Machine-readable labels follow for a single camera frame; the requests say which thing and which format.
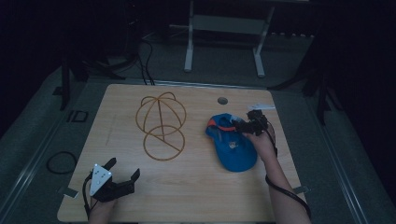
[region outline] wooden tabletop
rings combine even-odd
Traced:
[[[164,93],[160,104],[152,103]],[[228,103],[219,104],[220,97],[226,98]],[[111,168],[113,182],[129,180],[138,168],[141,176],[135,183],[135,193],[119,198],[113,221],[274,221],[260,159],[248,171],[229,172],[222,167],[212,139],[205,134],[212,116],[230,113],[248,121],[248,107],[256,104],[274,105],[271,93],[225,88],[110,85],[69,188],[81,191],[94,164],[104,165],[115,157],[118,162]],[[276,109],[266,109],[263,113],[275,128],[278,159],[286,177],[294,188],[299,187],[300,180]],[[163,130],[155,128],[161,126],[161,120]],[[147,134],[150,129],[153,129],[152,134],[165,133],[166,136],[153,137]],[[169,159],[182,150],[172,160],[158,161],[151,158],[145,148],[157,159]],[[81,192],[76,199],[64,197],[58,218],[64,222],[86,221],[83,204]]]

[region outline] black cable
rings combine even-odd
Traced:
[[[146,65],[143,66],[143,64],[142,64],[142,68],[144,67],[144,70],[146,71],[146,75],[148,76],[150,84],[152,86],[155,86],[154,79],[152,79],[151,74],[149,73],[149,59],[151,58],[151,55],[152,55],[152,45],[147,40],[142,39],[141,41],[142,41],[142,43],[147,44],[150,48],[148,58],[146,59]]]
[[[55,157],[57,157],[57,156],[59,156],[59,155],[61,155],[61,154],[66,154],[66,155],[71,156],[71,158],[73,159],[73,162],[74,162],[74,167],[73,167],[73,169],[68,170],[68,171],[55,171],[55,170],[53,170],[52,168],[50,168],[50,163],[52,162],[52,160],[53,160]],[[47,164],[46,164],[47,170],[49,170],[51,173],[56,174],[56,175],[67,175],[67,174],[72,174],[72,173],[74,172],[75,168],[76,168],[76,165],[77,165],[77,158],[76,158],[76,156],[75,156],[73,153],[68,152],[68,151],[60,151],[60,152],[55,153],[54,155],[52,155],[51,157],[49,157],[49,159],[47,160]]]
[[[90,181],[91,179],[92,179],[92,173],[90,173],[87,176],[87,178],[85,178],[84,183],[82,184],[82,198],[84,199],[84,209],[88,219],[90,219],[91,208],[90,208],[90,204],[88,203],[86,188],[88,181]]]
[[[144,69],[143,69],[142,58],[140,58],[140,55],[137,55],[137,59],[138,59],[138,61],[139,61],[139,63],[140,63],[140,71],[142,72],[142,79],[143,79],[143,81],[145,82],[145,85],[147,85],[148,83],[147,83],[146,78],[145,78],[145,73],[144,73]]]
[[[299,198],[296,194],[286,190],[286,189],[282,189],[280,186],[277,186],[276,184],[274,184],[270,178],[268,178],[268,175],[265,176],[265,181],[267,182],[267,184],[269,186],[271,186],[272,188],[276,189],[277,191],[285,194],[286,196],[291,197],[292,199],[294,199],[295,201],[297,201],[298,203],[300,203],[304,208],[306,213],[308,214],[308,217],[311,218],[311,209],[309,208],[308,204],[306,202],[304,202],[301,198]]]
[[[91,210],[98,204],[99,200],[96,200],[96,202],[93,204],[93,206],[91,207]]]
[[[270,138],[270,141],[271,141],[271,144],[273,145],[275,154],[276,154],[276,156],[277,156],[277,148],[276,148],[275,139],[274,139],[274,138],[272,137],[272,135],[268,132],[268,129],[266,129],[265,132],[268,134],[268,136],[269,136],[269,138]],[[302,199],[301,199],[300,197],[298,197],[296,194],[294,194],[294,193],[292,193],[292,192],[290,192],[290,191],[288,191],[288,190],[286,190],[286,189],[282,189],[280,186],[277,186],[276,184],[274,184],[274,183],[270,180],[270,178],[268,177],[268,175],[265,176],[265,182],[267,182],[267,184],[268,184],[270,187],[276,189],[277,191],[279,191],[279,192],[285,194],[286,196],[291,197],[293,200],[297,201],[300,205],[302,205],[302,206],[304,207],[306,213],[308,214],[308,217],[311,218],[311,209],[309,208],[308,204],[307,204],[304,200],[302,200]]]
[[[91,4],[90,9],[92,11],[93,19],[95,21],[95,24],[98,25],[98,24],[100,24],[100,21],[98,19],[98,15],[95,10],[94,4],[92,1],[90,1],[90,4]],[[124,50],[123,50],[123,53],[127,53],[127,55],[125,57],[125,61],[121,62],[121,63],[117,63],[117,64],[108,65],[108,64],[99,63],[94,60],[89,60],[86,57],[82,57],[82,59],[83,59],[82,61],[86,63],[85,64],[86,66],[89,66],[90,68],[94,68],[94,69],[98,70],[99,72],[104,73],[114,79],[125,79],[125,77],[120,77],[117,74],[113,73],[113,71],[120,70],[121,68],[127,67],[121,71],[121,72],[123,72],[123,71],[127,70],[128,68],[132,67],[137,59],[137,56],[135,56],[134,54],[130,55],[129,52],[127,52],[128,47],[129,47],[128,43],[131,40],[130,27],[129,27],[130,23],[129,23],[129,18],[128,18],[127,11],[126,11],[127,4],[129,4],[129,2],[124,1],[124,0],[120,1],[120,5],[122,7],[123,18],[125,19],[125,27],[126,27],[125,45],[124,45]],[[112,11],[108,11],[107,15],[116,13],[114,10],[115,9],[113,8]],[[134,19],[134,22],[140,23],[140,20],[138,18],[136,18],[136,19]],[[99,35],[98,38],[100,38],[102,40],[102,42],[104,42],[103,34]]]

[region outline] cable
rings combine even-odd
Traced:
[[[57,156],[59,156],[59,155],[61,155],[61,154],[66,154],[66,155],[71,156],[71,158],[73,159],[73,162],[74,162],[74,167],[73,167],[73,169],[68,170],[68,171],[55,171],[55,170],[53,170],[52,168],[50,168],[50,163],[51,163],[51,161],[52,161],[55,157],[57,157]],[[77,158],[76,158],[76,156],[75,156],[73,153],[68,152],[68,151],[60,151],[60,152],[55,153],[53,156],[49,157],[49,159],[47,160],[47,164],[46,164],[47,170],[49,170],[51,173],[56,174],[56,175],[67,175],[67,174],[72,174],[72,173],[74,172],[75,168],[76,168],[76,165],[77,165]]]
[[[272,135],[268,132],[268,129],[266,129],[265,132],[268,134],[268,136],[269,136],[269,138],[270,138],[270,141],[271,141],[271,143],[272,143],[272,145],[273,145],[275,154],[276,154],[276,156],[277,156],[277,148],[276,148],[275,139],[274,139],[274,138],[272,137]],[[306,213],[308,214],[308,217],[311,218],[311,209],[309,208],[308,204],[307,204],[304,200],[302,200],[301,198],[299,198],[296,194],[294,194],[294,193],[292,193],[292,192],[290,192],[290,191],[288,191],[288,190],[286,190],[286,189],[282,189],[280,186],[277,186],[276,184],[274,184],[274,183],[270,180],[270,178],[268,177],[268,175],[265,176],[265,182],[267,182],[267,184],[268,184],[270,187],[276,189],[277,191],[279,191],[279,192],[285,194],[286,196],[291,197],[293,200],[297,201],[300,205],[302,205],[302,206],[304,207]]]
[[[125,22],[125,44],[124,44],[124,47],[123,47],[123,50],[122,50],[122,54],[126,54],[125,61],[121,62],[121,63],[117,63],[117,64],[106,64],[106,63],[100,63],[100,62],[97,62],[97,61],[94,61],[94,60],[89,60],[89,59],[87,59],[87,57],[82,57],[82,59],[83,59],[82,61],[85,62],[85,65],[87,67],[96,69],[99,72],[104,73],[104,74],[108,75],[111,78],[125,79],[125,77],[120,77],[120,76],[116,75],[116,73],[113,73],[113,71],[120,70],[120,69],[126,67],[122,71],[117,72],[119,74],[119,73],[127,70],[128,68],[132,67],[134,65],[134,63],[136,62],[137,56],[133,52],[129,52],[128,48],[130,47],[129,43],[130,43],[131,40],[133,40],[133,37],[135,35],[140,35],[139,34],[139,32],[140,32],[139,30],[141,29],[140,28],[141,20],[139,18],[140,18],[141,15],[136,15],[133,18],[130,18],[128,16],[131,13],[129,13],[129,11],[127,10],[128,9],[127,7],[131,8],[130,10],[137,11],[136,8],[135,8],[135,5],[131,4],[128,1],[120,0],[119,2],[114,3],[114,4],[117,4],[117,5],[114,5],[114,7],[111,8],[111,11],[107,11],[106,12],[106,16],[111,16],[111,15],[114,15],[115,13],[117,13],[115,11],[116,8],[120,8],[121,9],[122,17],[124,18],[124,22]],[[90,9],[92,11],[93,19],[95,21],[95,24],[99,25],[100,24],[100,20],[99,20],[99,17],[97,15],[97,12],[96,12],[96,9],[95,9],[94,6],[95,5],[93,4],[93,2],[90,1]],[[133,28],[131,28],[131,26],[133,24],[135,24],[135,26],[137,28],[136,28],[136,31],[134,31],[134,33],[132,34],[131,30]],[[102,42],[105,41],[104,34],[102,34],[102,33],[98,36],[98,38],[100,38],[102,40]]]
[[[90,173],[87,178],[85,178],[84,183],[82,184],[82,198],[84,199],[84,208],[85,208],[85,213],[87,214],[88,219],[90,219],[90,204],[88,203],[87,199],[87,193],[86,193],[86,188],[87,188],[87,183],[92,179],[92,173]]]
[[[151,44],[148,42],[148,41],[146,41],[146,40],[141,40],[142,41],[142,43],[145,43],[145,44],[147,44],[147,45],[149,45],[150,46],[150,52],[149,52],[149,54],[148,54],[148,58],[146,59],[146,65],[143,65],[143,62],[142,62],[142,58],[140,57],[140,55],[137,55],[137,60],[139,61],[139,64],[140,64],[140,69],[141,69],[141,73],[142,73],[142,78],[143,78],[143,81],[145,82],[145,84],[147,85],[148,83],[147,83],[147,81],[146,81],[146,76],[148,77],[148,80],[149,80],[149,82],[150,82],[150,84],[152,85],[152,86],[155,86],[155,82],[154,82],[154,79],[151,77],[151,75],[150,75],[150,73],[149,73],[149,59],[150,59],[150,57],[151,57],[151,54],[152,54],[152,46],[151,46]]]

